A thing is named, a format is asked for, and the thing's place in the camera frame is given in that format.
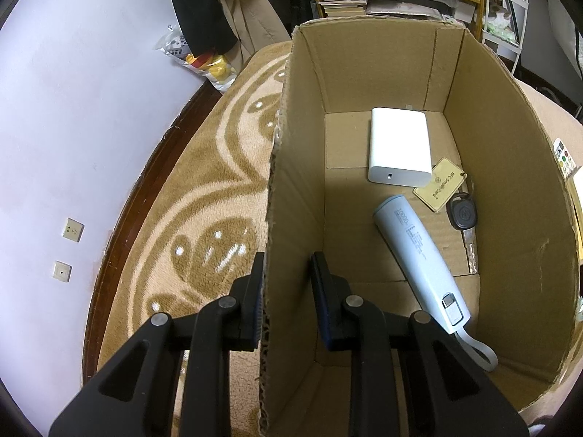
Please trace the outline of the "beige hanging coat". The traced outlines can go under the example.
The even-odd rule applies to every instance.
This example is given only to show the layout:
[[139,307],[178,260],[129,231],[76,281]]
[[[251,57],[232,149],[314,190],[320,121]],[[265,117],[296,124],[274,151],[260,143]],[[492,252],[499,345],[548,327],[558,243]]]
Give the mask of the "beige hanging coat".
[[269,0],[218,0],[236,43],[226,59],[236,71],[259,50],[285,43],[290,35]]

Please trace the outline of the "plastic snack bag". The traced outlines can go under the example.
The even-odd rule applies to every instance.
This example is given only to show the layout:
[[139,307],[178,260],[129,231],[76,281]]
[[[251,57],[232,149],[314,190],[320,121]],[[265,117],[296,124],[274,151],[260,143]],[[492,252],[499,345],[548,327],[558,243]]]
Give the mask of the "plastic snack bag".
[[189,69],[197,76],[206,78],[212,87],[222,94],[236,79],[237,71],[224,55],[211,51],[195,56],[178,25],[169,26],[168,32],[161,36],[154,49],[169,56],[176,64]]

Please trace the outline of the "cardboard box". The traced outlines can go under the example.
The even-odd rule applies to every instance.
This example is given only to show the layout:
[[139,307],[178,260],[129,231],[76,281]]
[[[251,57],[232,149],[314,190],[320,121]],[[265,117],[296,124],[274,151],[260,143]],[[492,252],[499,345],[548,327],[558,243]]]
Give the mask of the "cardboard box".
[[477,202],[476,276],[461,236],[420,200],[424,221],[501,359],[495,384],[526,422],[550,419],[576,378],[579,264],[575,214],[547,131],[582,145],[560,107],[541,113],[488,47],[458,25],[358,17],[293,32],[268,195],[260,384],[266,436],[343,436],[348,358],[326,353],[304,267],[321,251],[334,273],[392,312],[415,304],[372,223],[392,194],[365,173],[374,107],[427,115],[434,161],[463,168]]

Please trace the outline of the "black hanging coat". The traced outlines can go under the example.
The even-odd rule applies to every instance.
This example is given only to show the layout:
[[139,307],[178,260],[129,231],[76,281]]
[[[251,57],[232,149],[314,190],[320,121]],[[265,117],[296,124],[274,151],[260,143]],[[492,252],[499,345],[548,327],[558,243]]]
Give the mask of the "black hanging coat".
[[219,0],[172,0],[176,17],[194,56],[228,53],[238,41]]

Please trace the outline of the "white power bank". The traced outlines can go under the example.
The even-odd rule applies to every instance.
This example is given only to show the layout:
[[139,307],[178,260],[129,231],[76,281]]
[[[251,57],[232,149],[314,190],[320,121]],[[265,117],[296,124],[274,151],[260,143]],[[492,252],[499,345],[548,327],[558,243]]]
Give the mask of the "white power bank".
[[369,130],[369,181],[423,188],[431,178],[426,114],[423,111],[374,107]]

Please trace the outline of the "wall socket upper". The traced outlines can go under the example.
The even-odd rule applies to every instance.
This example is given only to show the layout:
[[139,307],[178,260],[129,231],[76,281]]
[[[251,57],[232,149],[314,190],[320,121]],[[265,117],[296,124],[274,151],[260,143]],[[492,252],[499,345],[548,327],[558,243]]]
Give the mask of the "wall socket upper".
[[62,236],[64,237],[64,239],[67,239],[75,243],[79,243],[83,231],[84,225],[81,222],[78,222],[77,220],[74,220],[72,218],[67,218],[62,231]]

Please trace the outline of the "white remote colored buttons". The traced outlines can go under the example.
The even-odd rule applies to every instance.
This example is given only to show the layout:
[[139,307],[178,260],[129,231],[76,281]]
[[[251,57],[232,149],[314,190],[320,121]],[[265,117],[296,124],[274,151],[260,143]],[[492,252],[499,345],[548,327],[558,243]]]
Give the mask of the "white remote colored buttons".
[[569,178],[577,169],[570,151],[563,141],[558,137],[553,141],[554,157],[564,178]]

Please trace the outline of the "stack of books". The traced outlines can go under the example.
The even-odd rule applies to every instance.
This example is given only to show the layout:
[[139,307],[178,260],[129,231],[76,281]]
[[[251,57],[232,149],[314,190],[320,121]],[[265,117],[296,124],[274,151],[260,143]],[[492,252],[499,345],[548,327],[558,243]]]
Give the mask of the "stack of books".
[[365,15],[368,0],[318,0],[326,17],[351,17]]

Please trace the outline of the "wall socket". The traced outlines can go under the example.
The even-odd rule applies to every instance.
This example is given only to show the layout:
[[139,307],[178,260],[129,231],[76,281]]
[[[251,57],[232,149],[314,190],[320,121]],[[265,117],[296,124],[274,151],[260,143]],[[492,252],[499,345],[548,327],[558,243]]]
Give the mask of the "wall socket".
[[68,282],[71,277],[72,266],[68,263],[62,263],[59,260],[56,260],[53,263],[52,268],[52,277],[57,279],[61,282]]
[[79,243],[83,231],[84,225],[81,222],[78,222],[77,220],[74,220],[72,218],[67,218],[62,231],[62,236],[64,237],[64,239],[67,239],[75,243]]

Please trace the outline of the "light blue cylindrical power bank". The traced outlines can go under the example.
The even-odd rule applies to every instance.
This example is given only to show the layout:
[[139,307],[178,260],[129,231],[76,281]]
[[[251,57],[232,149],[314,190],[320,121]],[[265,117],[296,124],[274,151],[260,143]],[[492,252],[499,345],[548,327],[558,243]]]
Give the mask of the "light blue cylindrical power bank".
[[494,350],[465,331],[472,318],[447,263],[427,229],[403,195],[393,195],[372,214],[421,306],[472,360],[487,372],[499,363]]

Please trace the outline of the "beige patterned carpet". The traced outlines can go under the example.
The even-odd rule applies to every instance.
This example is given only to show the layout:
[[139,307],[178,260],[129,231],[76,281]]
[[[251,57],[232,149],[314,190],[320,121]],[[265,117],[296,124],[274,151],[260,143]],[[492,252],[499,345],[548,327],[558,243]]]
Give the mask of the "beige patterned carpet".
[[[311,75],[332,71],[313,46],[279,43],[251,58],[144,220],[118,282],[101,362],[151,315],[187,316],[226,293],[266,247],[269,161],[290,57],[305,58]],[[427,111],[432,158],[468,173],[478,212],[477,274],[469,273],[446,213],[415,195],[409,202],[465,298],[469,331],[499,356],[494,383],[536,421],[557,411],[582,370],[576,220],[549,144],[551,135],[580,139],[582,130],[476,43],[458,43],[431,64],[449,77],[444,100]],[[325,159],[317,242],[331,270],[358,294],[406,315],[417,301],[372,222],[372,210],[393,188],[365,173],[371,113],[350,96],[343,102],[344,111],[318,111],[326,137],[306,145]]]

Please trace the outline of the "wall socket lower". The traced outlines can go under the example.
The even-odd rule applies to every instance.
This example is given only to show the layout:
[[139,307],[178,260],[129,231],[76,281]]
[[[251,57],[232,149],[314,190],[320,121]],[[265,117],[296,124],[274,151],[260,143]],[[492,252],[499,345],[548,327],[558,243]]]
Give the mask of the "wall socket lower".
[[68,282],[71,277],[72,266],[68,263],[62,263],[59,260],[56,260],[53,263],[52,268],[52,277],[57,279],[61,282]]

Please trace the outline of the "black car key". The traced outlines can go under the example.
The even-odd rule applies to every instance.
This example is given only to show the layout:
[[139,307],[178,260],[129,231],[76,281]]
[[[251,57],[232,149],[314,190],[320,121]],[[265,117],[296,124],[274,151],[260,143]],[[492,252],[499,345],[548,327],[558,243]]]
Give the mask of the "black car key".
[[475,235],[477,210],[472,196],[467,192],[456,192],[447,202],[447,218],[454,229],[461,232],[469,273],[477,274],[478,254]]

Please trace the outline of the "yellow tag card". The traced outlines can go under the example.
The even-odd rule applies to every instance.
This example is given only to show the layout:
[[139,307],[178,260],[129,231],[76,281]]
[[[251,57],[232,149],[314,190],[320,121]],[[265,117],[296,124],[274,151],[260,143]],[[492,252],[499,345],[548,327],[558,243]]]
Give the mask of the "yellow tag card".
[[423,188],[414,188],[413,193],[430,210],[438,213],[465,182],[467,173],[448,158],[434,165],[432,178]]

